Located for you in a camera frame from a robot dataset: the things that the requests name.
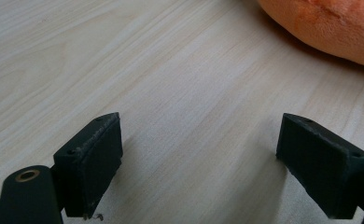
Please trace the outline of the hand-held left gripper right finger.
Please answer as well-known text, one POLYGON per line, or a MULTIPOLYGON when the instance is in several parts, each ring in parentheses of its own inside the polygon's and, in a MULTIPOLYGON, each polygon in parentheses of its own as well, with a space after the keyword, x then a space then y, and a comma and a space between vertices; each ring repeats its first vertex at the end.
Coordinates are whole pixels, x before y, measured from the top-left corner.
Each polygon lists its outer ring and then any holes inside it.
POLYGON ((351 219, 364 211, 364 150, 320 124, 284 114, 276 158, 327 217, 351 219))

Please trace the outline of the orange plush toy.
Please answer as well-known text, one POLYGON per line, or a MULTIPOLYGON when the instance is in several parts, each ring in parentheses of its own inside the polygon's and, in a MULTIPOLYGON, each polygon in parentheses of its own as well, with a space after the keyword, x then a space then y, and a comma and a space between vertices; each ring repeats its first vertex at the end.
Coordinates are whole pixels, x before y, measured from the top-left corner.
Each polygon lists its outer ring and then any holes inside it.
POLYGON ((258 0, 303 43, 364 65, 364 0, 258 0))

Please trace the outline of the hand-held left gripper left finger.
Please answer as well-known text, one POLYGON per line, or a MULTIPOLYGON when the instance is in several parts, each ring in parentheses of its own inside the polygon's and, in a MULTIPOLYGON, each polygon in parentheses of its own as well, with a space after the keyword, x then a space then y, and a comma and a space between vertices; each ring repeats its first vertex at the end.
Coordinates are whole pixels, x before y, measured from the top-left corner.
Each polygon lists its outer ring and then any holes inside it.
POLYGON ((92 218, 122 156, 118 112, 93 119, 53 155, 69 217, 92 218))

